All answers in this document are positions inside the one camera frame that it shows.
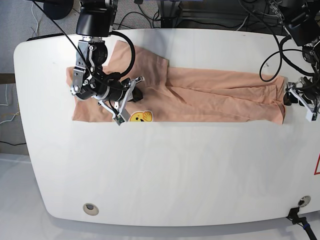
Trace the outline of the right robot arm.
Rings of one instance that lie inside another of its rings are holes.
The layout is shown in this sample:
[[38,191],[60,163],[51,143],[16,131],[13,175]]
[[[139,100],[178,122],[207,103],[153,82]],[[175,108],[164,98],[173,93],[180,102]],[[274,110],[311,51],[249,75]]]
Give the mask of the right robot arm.
[[[117,8],[116,0],[80,1],[76,34],[82,39],[75,46],[76,64],[70,90],[71,94],[81,101],[96,99],[100,106],[112,114],[112,119],[121,125],[131,117],[126,110],[127,103],[136,103],[143,99],[143,94],[136,85],[144,81],[144,77],[127,77],[133,69],[136,51],[126,35],[113,30]],[[106,74],[103,71],[103,63],[108,57],[103,38],[109,36],[118,36],[129,45],[130,62],[123,72]]]

